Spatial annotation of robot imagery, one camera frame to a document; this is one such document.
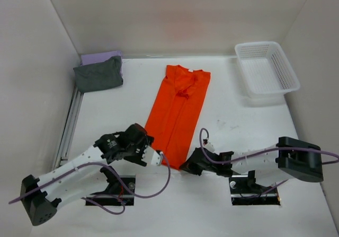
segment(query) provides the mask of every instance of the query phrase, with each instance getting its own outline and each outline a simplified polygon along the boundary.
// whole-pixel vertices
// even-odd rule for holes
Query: laundry basket
[[[278,43],[240,43],[235,52],[251,98],[284,95],[300,88],[298,78]]]

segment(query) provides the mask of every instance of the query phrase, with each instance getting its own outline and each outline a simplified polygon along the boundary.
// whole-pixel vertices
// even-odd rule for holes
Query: white tabletop
[[[122,87],[84,95],[70,159],[103,134],[124,131],[133,123],[145,125],[166,65],[178,64],[211,72],[189,155],[199,146],[201,127],[209,130],[216,152],[256,150],[277,143],[280,136],[297,138],[284,98],[248,98],[234,58],[125,59]],[[153,194],[166,181],[165,166],[112,165],[121,175],[137,175],[140,194]],[[318,183],[289,180],[278,190],[281,206],[232,206],[226,178],[173,170],[161,195],[136,198],[120,216],[85,207],[80,200],[34,227],[31,236],[338,236]]]

